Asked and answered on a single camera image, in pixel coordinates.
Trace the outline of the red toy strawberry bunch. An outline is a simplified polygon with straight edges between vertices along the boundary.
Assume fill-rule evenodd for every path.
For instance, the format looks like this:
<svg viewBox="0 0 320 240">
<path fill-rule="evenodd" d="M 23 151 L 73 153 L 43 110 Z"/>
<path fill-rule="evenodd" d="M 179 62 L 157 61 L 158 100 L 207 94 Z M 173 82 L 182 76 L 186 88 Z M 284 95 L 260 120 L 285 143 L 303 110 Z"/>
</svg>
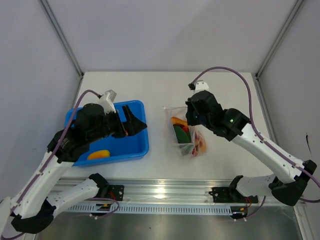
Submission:
<svg viewBox="0 0 320 240">
<path fill-rule="evenodd" d="M 205 154 L 207 152 L 207 144 L 201 132 L 194 126 L 189 126 L 188 132 L 190 143 L 182 143 L 179 147 L 182 156 L 197 157 Z"/>
</svg>

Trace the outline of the orange toy meat slice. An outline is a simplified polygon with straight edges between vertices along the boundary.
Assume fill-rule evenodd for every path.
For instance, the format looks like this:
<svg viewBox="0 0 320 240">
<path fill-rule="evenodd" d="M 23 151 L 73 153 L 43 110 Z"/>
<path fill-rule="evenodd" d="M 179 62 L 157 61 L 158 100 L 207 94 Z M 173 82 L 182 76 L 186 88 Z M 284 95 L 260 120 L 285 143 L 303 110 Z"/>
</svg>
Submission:
<svg viewBox="0 0 320 240">
<path fill-rule="evenodd" d="M 187 123 L 185 120 L 182 120 L 182 119 L 180 119 L 180 118 L 178 118 L 178 117 L 175 117 L 175 116 L 171 117 L 170 120 L 171 120 L 171 123 L 172 123 L 172 126 L 173 126 L 173 130 L 174 130 L 174 125 L 178 125 L 178 126 L 182 127 L 182 129 L 183 129 L 187 134 L 189 134 L 189 126 L 188 126 L 188 123 Z"/>
</svg>

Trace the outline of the green toy cucumber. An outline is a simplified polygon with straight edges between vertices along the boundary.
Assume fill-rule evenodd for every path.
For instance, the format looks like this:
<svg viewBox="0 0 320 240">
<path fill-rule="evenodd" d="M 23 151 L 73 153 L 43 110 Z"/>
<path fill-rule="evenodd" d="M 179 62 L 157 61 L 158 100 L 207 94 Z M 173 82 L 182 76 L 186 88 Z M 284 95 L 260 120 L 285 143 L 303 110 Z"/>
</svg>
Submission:
<svg viewBox="0 0 320 240">
<path fill-rule="evenodd" d="M 174 132 L 176 135 L 177 142 L 179 144 L 189 144 L 191 143 L 191 137 L 188 133 L 186 133 L 183 128 L 179 125 L 174 125 Z"/>
</svg>

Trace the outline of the clear zip top bag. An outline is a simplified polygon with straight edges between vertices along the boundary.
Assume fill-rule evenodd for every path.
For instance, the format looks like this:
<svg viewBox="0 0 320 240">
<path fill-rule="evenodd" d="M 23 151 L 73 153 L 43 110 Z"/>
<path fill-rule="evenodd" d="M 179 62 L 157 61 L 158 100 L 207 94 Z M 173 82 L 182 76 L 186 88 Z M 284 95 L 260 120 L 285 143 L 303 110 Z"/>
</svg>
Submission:
<svg viewBox="0 0 320 240">
<path fill-rule="evenodd" d="M 196 126 L 188 125 L 187 107 L 164 107 L 165 134 L 168 145 L 181 156 L 195 158 L 207 152 L 206 140 Z"/>
</svg>

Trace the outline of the blue plastic bin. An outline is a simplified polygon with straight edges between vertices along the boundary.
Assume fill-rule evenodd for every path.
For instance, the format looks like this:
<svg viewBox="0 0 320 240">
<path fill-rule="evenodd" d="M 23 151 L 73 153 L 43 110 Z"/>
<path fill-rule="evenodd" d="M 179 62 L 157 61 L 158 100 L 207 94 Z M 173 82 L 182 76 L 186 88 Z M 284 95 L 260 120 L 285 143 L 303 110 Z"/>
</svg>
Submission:
<svg viewBox="0 0 320 240">
<path fill-rule="evenodd" d="M 119 117 L 125 121 L 125 114 L 122 110 L 123 106 L 129 106 L 132 113 L 142 122 L 146 123 L 146 113 L 144 104 L 140 100 L 129 100 L 117 102 L 114 104 L 115 109 L 119 112 Z M 89 160 L 90 154 L 97 151 L 108 150 L 109 157 L 97 158 Z M 126 162 L 142 159 L 149 151 L 148 130 L 144 129 L 134 136 L 125 138 L 114 138 L 112 136 L 100 139 L 89 146 L 89 151 L 81 155 L 75 167 L 89 167 L 96 165 L 104 165 L 111 163 Z"/>
</svg>

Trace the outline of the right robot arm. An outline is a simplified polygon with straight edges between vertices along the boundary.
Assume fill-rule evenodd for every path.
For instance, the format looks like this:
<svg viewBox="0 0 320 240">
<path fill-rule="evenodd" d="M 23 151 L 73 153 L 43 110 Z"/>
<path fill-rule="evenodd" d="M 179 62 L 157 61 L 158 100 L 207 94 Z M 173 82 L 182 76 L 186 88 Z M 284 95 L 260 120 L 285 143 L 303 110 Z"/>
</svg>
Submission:
<svg viewBox="0 0 320 240">
<path fill-rule="evenodd" d="M 187 123 L 202 125 L 216 136 L 245 149 L 271 171 L 260 177 L 236 176 L 228 187 L 228 196 L 234 202 L 245 197 L 272 196 L 279 202 L 295 206 L 315 172 L 312 160 L 302 161 L 284 151 L 259 132 L 253 121 L 235 108 L 223 109 L 215 96 L 207 90 L 195 93 L 186 101 Z"/>
</svg>

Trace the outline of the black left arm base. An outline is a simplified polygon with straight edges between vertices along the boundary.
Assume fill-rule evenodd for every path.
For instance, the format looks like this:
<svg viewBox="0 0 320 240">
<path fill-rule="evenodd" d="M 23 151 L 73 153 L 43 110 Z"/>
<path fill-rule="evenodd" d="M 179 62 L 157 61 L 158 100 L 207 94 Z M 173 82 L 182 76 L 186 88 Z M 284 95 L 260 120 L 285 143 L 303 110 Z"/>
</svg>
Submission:
<svg viewBox="0 0 320 240">
<path fill-rule="evenodd" d="M 124 197 L 125 186 L 124 185 L 108 185 L 100 189 L 95 196 L 96 198 L 109 198 L 116 201 L 122 201 Z"/>
</svg>

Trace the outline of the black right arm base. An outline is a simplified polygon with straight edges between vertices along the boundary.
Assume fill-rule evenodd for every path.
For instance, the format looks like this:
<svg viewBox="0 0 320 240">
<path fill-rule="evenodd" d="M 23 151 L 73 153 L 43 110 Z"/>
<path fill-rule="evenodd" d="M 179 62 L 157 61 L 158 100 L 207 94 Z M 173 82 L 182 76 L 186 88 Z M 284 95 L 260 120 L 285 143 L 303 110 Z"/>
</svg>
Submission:
<svg viewBox="0 0 320 240">
<path fill-rule="evenodd" d="M 230 187 L 212 187 L 208 194 L 212 196 L 214 203 L 257 204 L 259 202 L 257 196 L 250 195 L 246 197 L 239 193 L 236 189 Z"/>
</svg>

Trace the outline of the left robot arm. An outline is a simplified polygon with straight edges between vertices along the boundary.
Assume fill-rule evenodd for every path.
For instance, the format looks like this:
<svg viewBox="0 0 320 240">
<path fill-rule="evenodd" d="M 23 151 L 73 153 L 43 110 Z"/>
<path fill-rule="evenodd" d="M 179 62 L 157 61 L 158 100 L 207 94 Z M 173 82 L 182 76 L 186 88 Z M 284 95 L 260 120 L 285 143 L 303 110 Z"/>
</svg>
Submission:
<svg viewBox="0 0 320 240">
<path fill-rule="evenodd" d="M 87 199 L 109 196 L 109 183 L 99 173 L 61 193 L 51 194 L 61 176 L 90 150 L 90 145 L 106 137 L 131 137 L 147 128 L 128 105 L 122 106 L 125 121 L 117 111 L 106 113 L 97 103 L 73 111 L 71 127 L 57 132 L 47 146 L 42 162 L 22 192 L 11 201 L 11 225 L 17 232 L 37 234 L 69 207 Z"/>
</svg>

